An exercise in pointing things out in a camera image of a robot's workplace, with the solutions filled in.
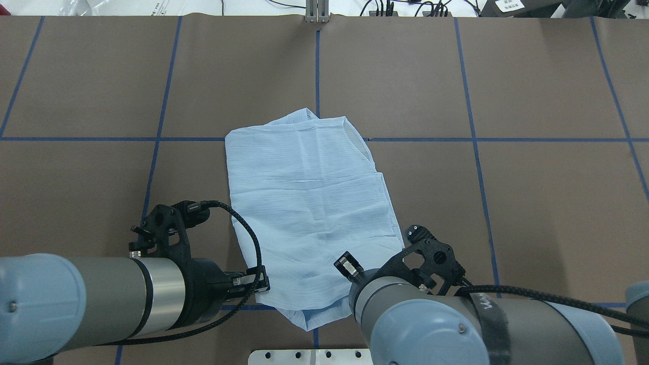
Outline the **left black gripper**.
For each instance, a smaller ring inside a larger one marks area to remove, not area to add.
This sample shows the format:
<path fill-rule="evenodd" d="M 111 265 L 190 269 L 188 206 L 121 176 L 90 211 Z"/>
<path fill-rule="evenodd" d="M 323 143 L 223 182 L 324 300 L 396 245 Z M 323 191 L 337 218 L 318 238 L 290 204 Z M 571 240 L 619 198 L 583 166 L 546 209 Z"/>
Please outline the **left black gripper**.
<path fill-rule="evenodd" d="M 271 285 L 266 271 L 229 272 L 227 275 L 209 259 L 189 259 L 180 266 L 185 280 L 185 303 L 177 326 L 190 326 L 213 319 L 226 296 L 238 300 L 252 289 L 266 293 Z"/>

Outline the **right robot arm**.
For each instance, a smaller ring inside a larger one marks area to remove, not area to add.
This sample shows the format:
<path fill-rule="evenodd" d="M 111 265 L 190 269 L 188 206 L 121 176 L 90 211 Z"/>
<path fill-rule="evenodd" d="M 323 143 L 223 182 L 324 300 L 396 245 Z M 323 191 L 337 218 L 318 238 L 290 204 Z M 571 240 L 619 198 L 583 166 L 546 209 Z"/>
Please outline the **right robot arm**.
<path fill-rule="evenodd" d="M 349 298 L 375 364 L 625 363 L 603 316 L 548 300 L 429 295 L 394 276 Z"/>

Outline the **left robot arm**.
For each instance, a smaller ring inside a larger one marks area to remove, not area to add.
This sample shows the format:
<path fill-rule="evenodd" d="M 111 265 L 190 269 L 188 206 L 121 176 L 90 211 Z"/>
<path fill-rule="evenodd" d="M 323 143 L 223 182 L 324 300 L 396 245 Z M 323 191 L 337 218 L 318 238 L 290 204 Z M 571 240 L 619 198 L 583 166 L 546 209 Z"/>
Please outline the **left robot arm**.
<path fill-rule="evenodd" d="M 270 288 L 265 268 L 224 272 L 208 259 L 3 257 L 2 363 L 204 323 L 249 289 Z"/>

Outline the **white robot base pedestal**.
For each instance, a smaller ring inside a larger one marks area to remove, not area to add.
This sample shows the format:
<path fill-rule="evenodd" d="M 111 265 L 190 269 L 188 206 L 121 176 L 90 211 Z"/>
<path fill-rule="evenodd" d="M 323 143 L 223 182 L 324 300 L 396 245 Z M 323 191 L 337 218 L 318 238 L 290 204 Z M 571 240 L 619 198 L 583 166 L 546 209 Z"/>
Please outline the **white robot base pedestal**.
<path fill-rule="evenodd" d="M 255 350 L 248 364 L 373 364 L 368 349 Z"/>

